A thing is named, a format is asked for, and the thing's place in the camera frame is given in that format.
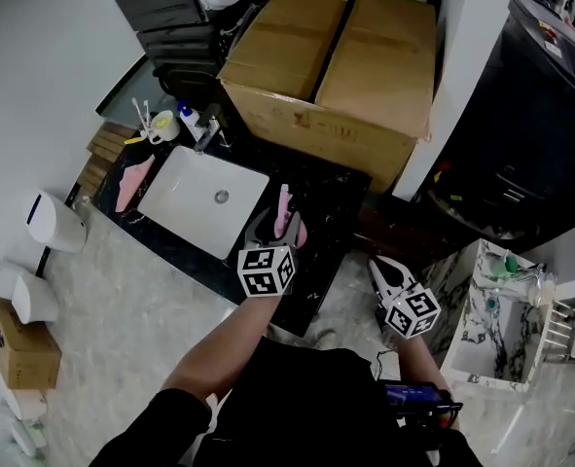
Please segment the white veined marble vanity cabinet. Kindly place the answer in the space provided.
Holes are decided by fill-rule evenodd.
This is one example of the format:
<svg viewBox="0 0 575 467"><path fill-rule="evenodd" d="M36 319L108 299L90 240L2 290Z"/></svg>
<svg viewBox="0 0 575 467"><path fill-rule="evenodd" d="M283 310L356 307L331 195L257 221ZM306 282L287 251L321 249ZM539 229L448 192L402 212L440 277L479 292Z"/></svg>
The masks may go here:
<svg viewBox="0 0 575 467"><path fill-rule="evenodd" d="M497 275L514 255L518 272ZM542 360L555 300L553 276L509 250L479 239L422 274L442 313L426 343L446 380L466 392L521 399Z"/></svg>

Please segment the large cardboard box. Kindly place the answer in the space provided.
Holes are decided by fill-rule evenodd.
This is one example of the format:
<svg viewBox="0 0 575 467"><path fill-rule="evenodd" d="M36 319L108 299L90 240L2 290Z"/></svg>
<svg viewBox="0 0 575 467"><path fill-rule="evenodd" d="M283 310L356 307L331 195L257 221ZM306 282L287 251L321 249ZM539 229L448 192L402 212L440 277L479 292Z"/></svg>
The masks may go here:
<svg viewBox="0 0 575 467"><path fill-rule="evenodd" d="M254 135L365 172L381 194L428 137L436 35L416 0L269 0L219 78Z"/></svg>

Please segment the person's right forearm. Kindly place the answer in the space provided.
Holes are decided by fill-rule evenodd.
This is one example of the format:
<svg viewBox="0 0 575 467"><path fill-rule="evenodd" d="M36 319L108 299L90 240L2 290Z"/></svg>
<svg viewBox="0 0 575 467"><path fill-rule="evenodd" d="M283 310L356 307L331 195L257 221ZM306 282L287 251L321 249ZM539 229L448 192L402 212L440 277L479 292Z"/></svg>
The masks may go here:
<svg viewBox="0 0 575 467"><path fill-rule="evenodd" d="M437 388L449 391L432 354L421 336L397 341L397 353L402 380L431 382Z"/></svg>

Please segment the dark grey ribbed appliance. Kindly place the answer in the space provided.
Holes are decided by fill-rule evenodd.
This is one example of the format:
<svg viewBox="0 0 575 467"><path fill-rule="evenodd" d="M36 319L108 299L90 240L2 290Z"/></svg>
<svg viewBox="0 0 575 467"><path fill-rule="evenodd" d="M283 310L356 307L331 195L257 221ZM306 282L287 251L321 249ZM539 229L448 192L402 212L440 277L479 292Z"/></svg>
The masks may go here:
<svg viewBox="0 0 575 467"><path fill-rule="evenodd" d="M213 98L229 45L212 24L138 31L136 37L165 93L194 106Z"/></svg>

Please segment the white lotion bottle blue cap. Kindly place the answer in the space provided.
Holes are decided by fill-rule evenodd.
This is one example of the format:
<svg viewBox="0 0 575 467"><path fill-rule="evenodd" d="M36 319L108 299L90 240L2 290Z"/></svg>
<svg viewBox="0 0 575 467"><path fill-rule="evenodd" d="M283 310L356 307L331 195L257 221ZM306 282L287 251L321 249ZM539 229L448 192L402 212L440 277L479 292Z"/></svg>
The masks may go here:
<svg viewBox="0 0 575 467"><path fill-rule="evenodd" d="M179 100L177 104L179 117L184 125L188 128L191 135L196 141L199 141L203 135L204 129L197 126L200 118L199 112L192 108L186 101Z"/></svg>

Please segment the person's left forearm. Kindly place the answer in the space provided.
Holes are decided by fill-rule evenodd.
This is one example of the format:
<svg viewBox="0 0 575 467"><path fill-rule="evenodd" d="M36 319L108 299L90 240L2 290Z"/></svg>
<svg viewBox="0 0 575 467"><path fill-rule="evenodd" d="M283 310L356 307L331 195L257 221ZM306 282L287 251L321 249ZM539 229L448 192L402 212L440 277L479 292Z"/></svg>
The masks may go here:
<svg viewBox="0 0 575 467"><path fill-rule="evenodd" d="M279 296L248 298L175 366L164 389L188 392L201 401L221 399L248 364L281 301Z"/></svg>

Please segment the black marble vanity table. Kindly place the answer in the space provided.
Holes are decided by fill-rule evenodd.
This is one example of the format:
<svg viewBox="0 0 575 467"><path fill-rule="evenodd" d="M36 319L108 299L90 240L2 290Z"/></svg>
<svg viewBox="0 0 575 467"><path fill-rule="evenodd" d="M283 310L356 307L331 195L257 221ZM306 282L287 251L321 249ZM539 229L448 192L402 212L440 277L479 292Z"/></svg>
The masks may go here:
<svg viewBox="0 0 575 467"><path fill-rule="evenodd" d="M194 150L192 145L192 138L185 136L161 145L142 142L124 148L97 191L95 207L172 266L239 305L245 293L237 278L236 262L238 251L245 245L245 230L264 209L278 205L281 185L287 184L293 196L291 204L300 212L308 237L296 253L293 292L284 297L272 322L296 336L303 335L322 306L349 247L370 177L253 136L240 136L231 148L212 143L203 154L270 178L228 258L219 260L138 211L140 201L173 149L183 146ZM156 159L146 178L126 210L117 213L119 184L125 168L142 163L151 155Z"/></svg>

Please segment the small cardboard box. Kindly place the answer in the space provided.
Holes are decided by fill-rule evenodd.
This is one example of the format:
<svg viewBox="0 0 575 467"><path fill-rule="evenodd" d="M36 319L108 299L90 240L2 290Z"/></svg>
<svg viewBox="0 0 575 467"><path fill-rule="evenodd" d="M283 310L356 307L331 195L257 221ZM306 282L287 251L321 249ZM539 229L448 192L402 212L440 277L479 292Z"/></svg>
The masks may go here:
<svg viewBox="0 0 575 467"><path fill-rule="evenodd" d="M22 324L0 298L0 374L12 390L47 390L57 384L61 351L43 322Z"/></svg>

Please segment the pink spray bottle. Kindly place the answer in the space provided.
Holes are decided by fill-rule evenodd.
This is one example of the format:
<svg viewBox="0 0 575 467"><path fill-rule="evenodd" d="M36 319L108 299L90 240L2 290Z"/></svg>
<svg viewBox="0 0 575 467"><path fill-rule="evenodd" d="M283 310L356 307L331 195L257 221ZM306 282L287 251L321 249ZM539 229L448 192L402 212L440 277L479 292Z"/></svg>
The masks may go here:
<svg viewBox="0 0 575 467"><path fill-rule="evenodd" d="M288 204L291 198L292 194L289 192L289 186L287 184L282 184L279 193L277 216L273 226L273 232L276 238L280 238L282 236L287 228L288 221L291 218L291 212L288 210ZM295 247L297 249L302 248L305 245L306 240L307 230L304 222L301 222Z"/></svg>

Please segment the pink cloth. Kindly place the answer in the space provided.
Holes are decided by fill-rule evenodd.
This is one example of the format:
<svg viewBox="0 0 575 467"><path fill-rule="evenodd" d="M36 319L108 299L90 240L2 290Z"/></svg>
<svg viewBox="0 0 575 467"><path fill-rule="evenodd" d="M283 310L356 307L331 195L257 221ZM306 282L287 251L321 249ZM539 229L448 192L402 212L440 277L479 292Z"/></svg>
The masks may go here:
<svg viewBox="0 0 575 467"><path fill-rule="evenodd" d="M144 162L125 168L123 178L119 184L120 190L115 208L117 213L122 213L126 210L141 183L146 178L155 159L155 156L151 155Z"/></svg>

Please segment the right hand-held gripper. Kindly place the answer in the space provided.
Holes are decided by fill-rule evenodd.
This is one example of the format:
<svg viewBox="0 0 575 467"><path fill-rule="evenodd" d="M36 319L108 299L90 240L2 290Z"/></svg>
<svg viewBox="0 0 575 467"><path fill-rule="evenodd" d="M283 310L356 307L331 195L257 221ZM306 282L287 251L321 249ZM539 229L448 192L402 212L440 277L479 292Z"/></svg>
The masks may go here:
<svg viewBox="0 0 575 467"><path fill-rule="evenodd" d="M411 294L403 292L395 297L388 291L403 291L413 284L413 275L395 260L375 255L368 260L368 272L381 306L385 310L384 323L405 340L432 329L441 307L432 291L417 284Z"/></svg>

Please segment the person's black clothing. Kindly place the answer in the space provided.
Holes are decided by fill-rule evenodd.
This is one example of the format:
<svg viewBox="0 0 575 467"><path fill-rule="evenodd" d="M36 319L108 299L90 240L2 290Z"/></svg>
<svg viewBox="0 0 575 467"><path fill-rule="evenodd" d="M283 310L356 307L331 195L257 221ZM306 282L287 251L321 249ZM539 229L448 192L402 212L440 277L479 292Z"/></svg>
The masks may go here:
<svg viewBox="0 0 575 467"><path fill-rule="evenodd" d="M401 429L370 364L340 348L260 341L217 414L187 391L160 391L90 467L434 467ZM465 437L443 433L437 467L482 467Z"/></svg>

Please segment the chrome towel rack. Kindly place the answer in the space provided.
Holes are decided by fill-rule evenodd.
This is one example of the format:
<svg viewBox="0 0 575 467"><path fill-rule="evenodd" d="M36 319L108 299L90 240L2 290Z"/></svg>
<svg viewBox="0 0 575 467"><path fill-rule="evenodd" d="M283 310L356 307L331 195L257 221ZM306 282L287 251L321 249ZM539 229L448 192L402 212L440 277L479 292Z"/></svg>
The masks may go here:
<svg viewBox="0 0 575 467"><path fill-rule="evenodd" d="M554 301L543 348L543 361L575 365L575 298Z"/></svg>

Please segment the black office printer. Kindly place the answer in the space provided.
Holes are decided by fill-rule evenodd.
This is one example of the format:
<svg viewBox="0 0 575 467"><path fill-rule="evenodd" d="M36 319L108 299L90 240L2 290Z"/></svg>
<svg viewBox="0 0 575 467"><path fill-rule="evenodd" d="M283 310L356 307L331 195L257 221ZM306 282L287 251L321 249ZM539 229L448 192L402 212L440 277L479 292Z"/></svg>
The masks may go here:
<svg viewBox="0 0 575 467"><path fill-rule="evenodd" d="M575 227L575 31L542 1L510 0L424 195L520 251Z"/></svg>

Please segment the wooden pallet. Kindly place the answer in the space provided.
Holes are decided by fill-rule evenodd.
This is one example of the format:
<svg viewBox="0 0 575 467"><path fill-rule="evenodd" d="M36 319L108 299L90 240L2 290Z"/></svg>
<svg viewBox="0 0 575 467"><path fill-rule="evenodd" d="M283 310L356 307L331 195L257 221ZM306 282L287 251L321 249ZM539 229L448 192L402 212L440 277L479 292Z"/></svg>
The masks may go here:
<svg viewBox="0 0 575 467"><path fill-rule="evenodd" d="M111 122L104 122L91 139L87 150L90 157L78 176L81 190L93 198L124 149L125 142L137 132Z"/></svg>

